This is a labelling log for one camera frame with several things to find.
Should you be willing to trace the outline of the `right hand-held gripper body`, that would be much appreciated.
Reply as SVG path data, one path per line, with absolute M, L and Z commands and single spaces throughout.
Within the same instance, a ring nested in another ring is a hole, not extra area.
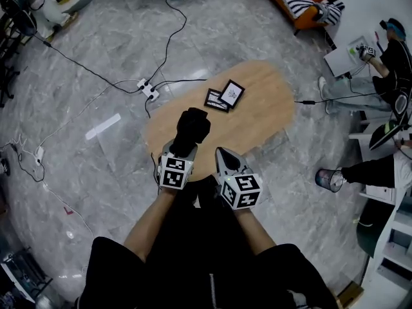
M 236 174 L 219 177 L 220 195 L 232 210 L 256 206 L 263 192 L 263 182 L 258 174 Z

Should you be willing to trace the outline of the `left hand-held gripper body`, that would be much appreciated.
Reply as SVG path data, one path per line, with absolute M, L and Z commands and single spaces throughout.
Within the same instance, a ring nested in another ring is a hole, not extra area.
M 158 166 L 158 178 L 161 188 L 182 190 L 193 170 L 193 161 L 162 155 Z

